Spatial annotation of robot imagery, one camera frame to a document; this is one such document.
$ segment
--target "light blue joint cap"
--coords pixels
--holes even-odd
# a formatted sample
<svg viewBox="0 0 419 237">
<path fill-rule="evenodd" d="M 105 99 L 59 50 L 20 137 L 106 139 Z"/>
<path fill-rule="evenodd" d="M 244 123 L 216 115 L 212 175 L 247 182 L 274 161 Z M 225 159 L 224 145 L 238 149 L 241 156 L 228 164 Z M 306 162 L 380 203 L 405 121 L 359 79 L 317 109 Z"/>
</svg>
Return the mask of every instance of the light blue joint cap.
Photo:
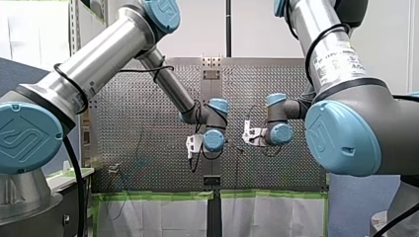
<svg viewBox="0 0 419 237">
<path fill-rule="evenodd" d="M 219 152 L 224 147 L 224 136 L 219 130 L 211 129 L 204 134 L 204 147 L 210 152 Z"/>
<path fill-rule="evenodd" d="M 285 0 L 275 0 L 274 3 L 274 15 L 276 17 L 283 17 L 286 7 L 286 1 Z"/>
<path fill-rule="evenodd" d="M 286 123 L 279 123 L 271 129 L 270 137 L 275 145 L 288 144 L 293 140 L 293 127 Z"/>
<path fill-rule="evenodd" d="M 228 114 L 229 112 L 229 105 L 227 100 L 223 99 L 223 98 L 212 98 L 209 100 L 209 106 L 211 106 L 212 108 L 223 112 L 225 114 Z"/>
<path fill-rule="evenodd" d="M 419 97 L 419 92 L 412 92 L 410 93 L 410 96 Z"/>
<path fill-rule="evenodd" d="M 30 172 L 48 163 L 61 147 L 59 120 L 33 104 L 0 104 L 0 173 Z"/>
<path fill-rule="evenodd" d="M 287 99 L 287 95 L 284 93 L 275 93 L 266 97 L 266 107 L 270 107 L 278 102 Z"/>
<path fill-rule="evenodd" d="M 176 0 L 145 0 L 144 3 L 147 15 L 163 33 L 174 33 L 181 25 Z"/>
<path fill-rule="evenodd" d="M 183 119 L 183 115 L 182 115 L 182 113 L 178 113 L 178 119 L 179 119 L 179 121 L 181 121 L 181 122 L 185 122 L 185 120 Z"/>
<path fill-rule="evenodd" d="M 313 105 L 305 118 L 305 137 L 312 156 L 338 175 L 373 175 L 381 164 L 379 143 L 367 122 L 335 101 Z"/>
</svg>

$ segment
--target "perforated metal panel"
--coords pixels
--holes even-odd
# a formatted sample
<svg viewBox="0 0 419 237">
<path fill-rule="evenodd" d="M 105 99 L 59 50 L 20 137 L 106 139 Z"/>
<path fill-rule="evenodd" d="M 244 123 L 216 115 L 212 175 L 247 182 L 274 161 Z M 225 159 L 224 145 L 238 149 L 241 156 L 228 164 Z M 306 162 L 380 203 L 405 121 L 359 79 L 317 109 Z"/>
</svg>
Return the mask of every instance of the perforated metal panel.
<svg viewBox="0 0 419 237">
<path fill-rule="evenodd" d="M 194 98 L 202 85 L 200 58 L 175 58 L 179 79 Z M 284 92 L 299 96 L 305 87 L 302 59 L 222 60 L 222 95 L 230 103 L 227 139 L 221 159 L 223 189 L 323 191 L 324 171 L 309 155 L 302 121 L 292 121 L 293 143 L 277 157 L 243 144 L 246 115 L 252 126 L 266 118 L 265 97 Z M 142 68 L 132 62 L 127 68 Z M 92 160 L 97 168 L 95 193 L 119 190 L 193 191 L 203 189 L 201 169 L 192 174 L 185 139 L 194 127 L 178 121 L 178 112 L 146 73 L 124 73 L 114 78 L 91 102 Z M 276 148 L 269 148 L 275 153 Z M 119 175 L 108 168 L 120 164 Z"/>
<path fill-rule="evenodd" d="M 173 59 L 192 97 L 200 94 L 201 60 Z M 143 69 L 138 62 L 126 68 Z M 194 127 L 178 120 L 175 106 L 148 73 L 120 73 L 92 101 L 92 153 L 98 168 L 94 192 L 202 189 L 189 169 L 186 137 Z M 120 164 L 119 175 L 108 168 Z"/>
<path fill-rule="evenodd" d="M 292 120 L 293 142 L 282 148 L 243 145 L 244 120 L 252 107 L 252 127 L 262 127 L 267 117 L 265 98 L 272 93 L 286 93 L 297 98 L 305 88 L 302 59 L 239 59 L 222 60 L 222 95 L 230 103 L 227 137 L 230 144 L 221 160 L 223 189 L 278 189 L 324 191 L 324 170 L 309 154 L 305 143 L 304 124 Z"/>
</svg>

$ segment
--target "cable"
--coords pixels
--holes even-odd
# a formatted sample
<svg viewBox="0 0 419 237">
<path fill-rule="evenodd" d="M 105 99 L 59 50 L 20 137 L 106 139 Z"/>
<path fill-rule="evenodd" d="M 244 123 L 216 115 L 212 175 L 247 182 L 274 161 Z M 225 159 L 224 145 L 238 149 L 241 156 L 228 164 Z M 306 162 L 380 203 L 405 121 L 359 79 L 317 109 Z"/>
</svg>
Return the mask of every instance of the cable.
<svg viewBox="0 0 419 237">
<path fill-rule="evenodd" d="M 291 24 L 291 4 L 290 4 L 290 0 L 286 1 L 286 11 L 287 11 L 287 16 L 286 16 L 287 25 L 289 26 L 290 32 L 293 35 L 293 37 L 296 40 L 298 40 L 298 36 L 296 35 L 295 31 L 293 30 L 293 25 Z"/>
<path fill-rule="evenodd" d="M 140 73 L 143 73 L 143 72 L 158 72 L 158 71 L 163 70 L 163 69 L 170 69 L 170 70 L 174 71 L 175 67 L 174 66 L 159 66 L 159 67 L 156 67 L 156 68 L 144 69 L 144 70 L 122 69 L 122 70 L 119 71 L 119 73 L 120 72 L 140 72 Z"/>
<path fill-rule="evenodd" d="M 208 156 L 206 155 L 206 152 L 204 151 L 204 143 L 201 143 L 200 153 L 201 153 L 201 152 L 203 152 L 204 158 L 206 158 L 207 160 L 211 160 L 211 161 L 213 161 L 213 160 L 218 159 L 218 158 L 222 155 L 222 152 L 223 152 L 223 151 L 224 151 L 224 149 L 222 149 L 222 150 L 219 152 L 219 154 L 218 154 L 217 156 L 215 156 L 215 157 L 208 157 Z"/>
<path fill-rule="evenodd" d="M 59 65 L 61 65 L 61 63 L 56 63 L 53 65 L 53 69 L 56 71 L 56 73 L 58 73 L 58 75 L 67 80 L 79 92 L 84 105 L 81 111 L 77 112 L 76 114 L 83 114 L 85 111 L 87 111 L 87 107 L 89 105 L 89 100 L 87 99 L 86 93 L 84 93 L 83 89 L 81 89 L 81 87 L 76 82 L 71 80 L 63 71 L 61 71 L 61 69 L 59 69 Z"/>
<path fill-rule="evenodd" d="M 395 217 L 393 220 L 388 222 L 381 230 L 379 230 L 373 237 L 381 237 L 385 232 L 390 230 L 396 224 L 400 223 L 407 217 L 411 216 L 412 214 L 416 213 L 419 210 L 419 203 L 415 204 L 414 206 L 410 207 L 410 209 L 404 211 L 399 216 Z"/>
<path fill-rule="evenodd" d="M 201 118 L 202 118 L 202 111 L 201 111 L 201 102 L 199 100 L 194 100 L 195 104 L 197 105 L 197 110 L 195 111 L 195 121 L 197 124 L 195 125 L 195 133 L 198 133 L 201 129 Z"/>
<path fill-rule="evenodd" d="M 78 192 L 78 211 L 79 211 L 79 220 L 77 227 L 77 237 L 84 236 L 84 218 L 85 218 L 85 209 L 84 209 L 84 187 L 83 187 L 83 177 L 81 176 L 80 166 L 77 161 L 76 154 L 74 153 L 73 146 L 71 145 L 70 140 L 67 136 L 64 137 L 64 145 L 67 150 L 68 156 L 70 157 L 71 164 L 74 168 L 74 174 L 76 176 L 77 183 L 77 192 Z"/>
<path fill-rule="evenodd" d="M 347 24 L 336 24 L 326 30 L 324 30 L 323 32 L 321 32 L 318 37 L 313 41 L 313 43 L 311 44 L 311 46 L 308 48 L 307 51 L 307 55 L 305 56 L 305 74 L 307 76 L 307 80 L 308 82 L 311 84 L 311 86 L 313 86 L 313 81 L 311 79 L 310 76 L 310 59 L 311 56 L 314 53 L 315 48 L 317 47 L 317 45 L 324 39 L 326 38 L 329 34 L 335 32 L 335 30 L 337 30 L 338 28 L 344 28 L 345 32 L 348 34 L 349 31 L 351 30 L 351 28 L 347 25 Z"/>
<path fill-rule="evenodd" d="M 395 100 L 419 102 L 419 97 L 415 97 L 415 96 L 393 95 L 393 98 Z"/>
<path fill-rule="evenodd" d="M 206 106 L 207 108 L 210 108 L 212 111 L 214 111 L 217 115 L 219 115 L 222 120 L 225 123 L 225 126 L 228 126 L 228 120 L 227 118 L 225 118 L 218 110 L 214 109 L 213 107 L 211 107 L 209 104 L 204 104 L 204 106 Z"/>
</svg>

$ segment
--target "robotic arm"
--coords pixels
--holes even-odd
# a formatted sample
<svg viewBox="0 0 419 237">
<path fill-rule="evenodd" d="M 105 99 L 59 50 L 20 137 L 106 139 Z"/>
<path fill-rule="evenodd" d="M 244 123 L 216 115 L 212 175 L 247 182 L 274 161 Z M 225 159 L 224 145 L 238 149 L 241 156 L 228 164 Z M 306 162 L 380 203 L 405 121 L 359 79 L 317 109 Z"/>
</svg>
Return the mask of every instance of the robotic arm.
<svg viewBox="0 0 419 237">
<path fill-rule="evenodd" d="M 55 156 L 63 138 L 74 128 L 76 115 L 87 109 L 88 101 L 130 60 L 138 58 L 147 69 L 165 65 L 155 45 L 179 24 L 180 13 L 174 0 L 132 1 L 120 8 L 119 18 L 111 26 L 67 61 L 56 65 L 39 83 L 19 85 L 0 98 L 2 233 L 8 236 L 11 231 L 11 217 L 22 216 L 12 221 L 16 224 L 48 214 L 59 206 L 62 197 L 50 193 L 41 167 Z M 207 125 L 199 152 L 220 153 L 227 126 L 227 101 L 212 99 L 200 106 L 171 70 L 153 73 L 155 82 L 180 111 L 183 121 Z M 62 236 L 61 231 L 59 221 L 59 225 L 40 235 Z"/>
<path fill-rule="evenodd" d="M 268 96 L 267 127 L 252 130 L 247 121 L 246 143 L 287 144 L 293 138 L 288 120 L 305 119 L 310 152 L 331 173 L 418 175 L 417 99 L 395 100 L 350 44 L 367 5 L 367 0 L 276 1 L 275 14 L 296 30 L 309 84 L 298 100 Z"/>
</svg>

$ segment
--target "metal stand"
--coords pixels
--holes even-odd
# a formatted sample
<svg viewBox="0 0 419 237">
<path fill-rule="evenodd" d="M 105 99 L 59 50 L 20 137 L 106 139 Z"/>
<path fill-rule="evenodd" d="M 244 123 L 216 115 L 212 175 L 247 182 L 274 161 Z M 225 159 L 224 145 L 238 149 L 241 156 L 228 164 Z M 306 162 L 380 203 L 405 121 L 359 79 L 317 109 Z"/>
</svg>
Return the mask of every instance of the metal stand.
<svg viewBox="0 0 419 237">
<path fill-rule="evenodd" d="M 222 237 L 221 193 L 213 191 L 207 209 L 207 237 Z"/>
<path fill-rule="evenodd" d="M 201 100 L 205 103 L 210 98 L 220 97 L 222 88 L 221 58 L 203 57 Z M 222 237 L 221 217 L 221 169 L 220 159 L 202 162 L 204 190 L 213 192 L 213 199 L 208 201 L 207 237 Z"/>
</svg>

